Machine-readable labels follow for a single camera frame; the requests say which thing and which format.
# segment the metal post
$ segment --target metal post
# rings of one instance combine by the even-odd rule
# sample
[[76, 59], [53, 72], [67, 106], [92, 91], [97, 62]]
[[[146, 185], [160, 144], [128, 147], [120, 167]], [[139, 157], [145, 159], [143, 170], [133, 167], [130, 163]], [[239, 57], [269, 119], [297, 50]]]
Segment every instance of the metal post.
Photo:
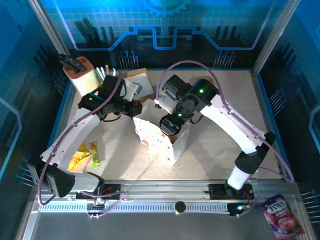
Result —
[[261, 71], [270, 53], [272, 52], [279, 38], [283, 34], [289, 20], [294, 14], [299, 3], [300, 3], [300, 0], [288, 0], [288, 2], [286, 3], [281, 15], [279, 16], [268, 39], [266, 40], [265, 45], [263, 46], [260, 52], [260, 55], [255, 61], [255, 64], [253, 66], [254, 76]]
[[28, 2], [33, 8], [35, 15], [38, 17], [58, 53], [68, 55], [69, 51], [41, 1], [28, 0]]

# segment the purple candy bag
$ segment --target purple candy bag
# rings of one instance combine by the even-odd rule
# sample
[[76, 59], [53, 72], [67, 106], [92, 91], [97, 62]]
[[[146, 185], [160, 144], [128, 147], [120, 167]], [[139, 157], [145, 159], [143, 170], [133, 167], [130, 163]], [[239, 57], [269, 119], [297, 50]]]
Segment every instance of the purple candy bag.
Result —
[[282, 194], [269, 198], [260, 208], [277, 240], [288, 240], [305, 234]]

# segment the speckled surface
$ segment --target speckled surface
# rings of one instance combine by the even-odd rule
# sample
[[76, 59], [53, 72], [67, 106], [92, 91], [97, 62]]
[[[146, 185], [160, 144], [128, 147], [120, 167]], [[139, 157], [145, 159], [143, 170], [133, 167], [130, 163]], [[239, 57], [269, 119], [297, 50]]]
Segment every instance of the speckled surface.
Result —
[[[162, 73], [160, 70], [148, 71], [154, 89]], [[226, 100], [233, 108], [255, 127], [266, 132], [249, 71], [217, 70], [214, 73], [221, 83]], [[171, 71], [165, 78], [168, 79], [173, 74], [191, 84], [200, 78], [208, 79], [209, 76], [204, 70], [177, 70]], [[80, 99], [76, 93], [69, 120]], [[174, 165], [150, 152], [140, 142], [134, 123], [126, 116], [115, 122], [101, 122], [85, 142], [97, 142], [101, 166], [92, 168], [89, 159], [77, 170], [96, 173], [106, 180], [226, 180], [241, 151], [229, 135], [206, 117], [190, 126], [187, 149]], [[272, 152], [269, 151], [261, 166], [278, 171]], [[255, 176], [260, 179], [277, 178], [266, 171], [260, 171]]]

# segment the glass panel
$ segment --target glass panel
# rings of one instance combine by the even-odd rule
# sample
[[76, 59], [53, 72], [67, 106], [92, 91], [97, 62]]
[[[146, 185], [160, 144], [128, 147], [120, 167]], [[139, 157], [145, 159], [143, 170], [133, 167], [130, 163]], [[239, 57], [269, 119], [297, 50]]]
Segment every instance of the glass panel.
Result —
[[94, 65], [165, 68], [196, 60], [252, 68], [285, 1], [132, 0], [43, 4], [69, 51]]
[[47, 148], [66, 82], [27, 1], [0, 1], [0, 23], [0, 235], [14, 239], [33, 184], [19, 166]]
[[[315, 189], [316, 195], [320, 194], [319, 30], [320, 2], [302, 0], [260, 73], [300, 191]], [[319, 225], [313, 226], [320, 236]]]

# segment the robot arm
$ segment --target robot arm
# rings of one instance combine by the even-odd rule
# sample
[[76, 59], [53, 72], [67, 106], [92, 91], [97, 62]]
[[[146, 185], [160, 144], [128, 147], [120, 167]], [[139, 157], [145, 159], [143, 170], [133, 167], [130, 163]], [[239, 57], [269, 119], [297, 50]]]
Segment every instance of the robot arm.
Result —
[[[241, 147], [242, 152], [235, 160], [235, 167], [227, 180], [229, 186], [240, 190], [258, 169], [269, 150], [268, 146], [226, 110], [219, 90], [209, 81], [200, 79], [191, 86], [173, 75], [163, 85], [162, 91], [169, 96], [168, 98], [161, 95], [160, 100], [156, 102], [169, 112], [160, 120], [160, 128], [164, 133], [178, 134], [181, 126], [194, 115], [194, 112], [198, 112], [218, 124]], [[228, 106], [242, 121], [255, 129], [259, 136], [270, 144], [274, 142], [275, 135], [272, 132], [265, 134], [252, 126], [229, 104]]]
[[45, 162], [52, 155], [52, 149], [57, 145], [58, 141], [71, 125], [74, 125], [74, 127], [63, 138], [51, 158], [50, 165], [45, 173], [43, 185], [54, 195], [62, 198], [69, 192], [93, 192], [100, 183], [104, 183], [101, 177], [93, 173], [70, 173], [67, 172], [67, 168], [72, 156], [81, 143], [101, 121], [104, 121], [108, 114], [123, 114], [134, 117], [141, 113], [141, 103], [137, 100], [132, 100], [133, 95], [137, 94], [141, 89], [139, 86], [126, 81], [119, 85], [111, 100], [103, 108], [75, 125], [77, 120], [92, 110], [95, 110], [110, 96], [112, 90], [115, 88], [117, 79], [115, 76], [108, 75], [104, 79], [101, 87], [83, 96], [78, 104], [79, 108], [76, 110], [74, 117], [55, 142], [44, 151], [40, 157], [32, 157], [28, 160], [27, 165], [33, 181], [36, 184], [39, 182]]

